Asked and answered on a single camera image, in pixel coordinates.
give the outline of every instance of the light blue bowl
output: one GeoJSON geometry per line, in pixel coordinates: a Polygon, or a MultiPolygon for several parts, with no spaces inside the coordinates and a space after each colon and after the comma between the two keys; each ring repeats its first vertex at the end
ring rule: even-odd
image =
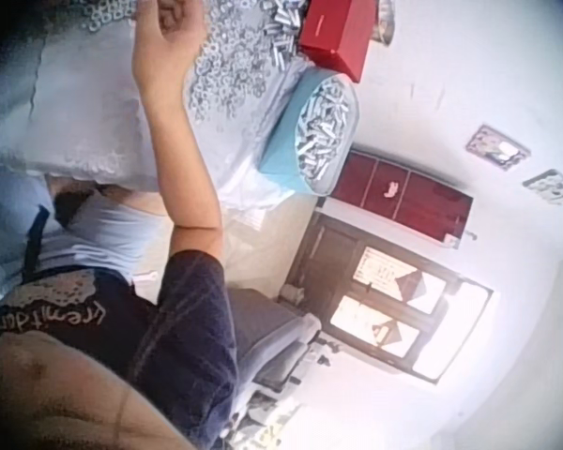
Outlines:
{"type": "Polygon", "coordinates": [[[320,196],[329,195],[336,187],[340,171],[348,155],[358,123],[357,95],[352,84],[349,83],[348,85],[352,89],[355,112],[353,116],[348,119],[349,123],[346,124],[344,142],[342,143],[343,148],[339,149],[335,172],[331,173],[328,186],[320,192],[315,192],[300,172],[296,149],[296,135],[298,118],[309,101],[309,98],[311,98],[325,80],[339,76],[345,77],[339,72],[320,67],[310,67],[302,74],[302,78],[298,82],[297,88],[288,106],[269,137],[265,152],[259,163],[259,172],[269,180],[296,192],[320,196]]]}

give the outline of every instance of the person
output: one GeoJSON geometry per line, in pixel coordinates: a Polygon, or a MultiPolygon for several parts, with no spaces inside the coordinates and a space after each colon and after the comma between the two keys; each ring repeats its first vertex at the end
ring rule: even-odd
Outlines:
{"type": "Polygon", "coordinates": [[[164,21],[139,2],[132,63],[162,201],[105,188],[63,228],[44,177],[0,169],[0,448],[221,444],[237,383],[221,211],[181,98],[204,11],[168,4],[164,21]],[[175,226],[153,305],[131,274],[163,208],[175,226]]]}

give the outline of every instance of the glass pane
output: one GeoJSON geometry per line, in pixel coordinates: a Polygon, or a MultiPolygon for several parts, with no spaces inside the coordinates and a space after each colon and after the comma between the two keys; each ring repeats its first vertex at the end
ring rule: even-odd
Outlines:
{"type": "Polygon", "coordinates": [[[449,311],[413,366],[416,372],[433,380],[442,374],[471,331],[489,295],[486,289],[464,282],[454,296],[445,296],[449,311]]]}
{"type": "Polygon", "coordinates": [[[434,310],[447,284],[443,279],[370,247],[365,248],[353,279],[371,284],[373,289],[428,314],[434,310]]]}
{"type": "Polygon", "coordinates": [[[406,355],[419,330],[345,296],[330,323],[375,347],[399,357],[406,355]]]}

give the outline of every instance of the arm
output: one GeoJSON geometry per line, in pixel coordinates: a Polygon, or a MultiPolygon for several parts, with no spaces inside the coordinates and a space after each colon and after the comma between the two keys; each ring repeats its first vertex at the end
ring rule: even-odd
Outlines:
{"type": "Polygon", "coordinates": [[[221,210],[183,107],[183,82],[205,39],[201,0],[163,35],[157,0],[138,4],[133,73],[152,137],[160,195],[175,227],[170,254],[197,249],[221,258],[221,210]]]}

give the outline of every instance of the floor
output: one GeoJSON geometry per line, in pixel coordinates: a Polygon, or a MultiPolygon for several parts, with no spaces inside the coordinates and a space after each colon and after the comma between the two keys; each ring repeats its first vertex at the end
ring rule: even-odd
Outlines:
{"type": "MultiPolygon", "coordinates": [[[[315,203],[313,196],[296,194],[271,211],[223,211],[223,265],[228,285],[254,288],[269,297],[276,296],[290,270],[315,203]]],[[[172,226],[167,224],[167,230],[150,246],[137,270],[136,290],[151,301],[159,292],[172,226]]]]}

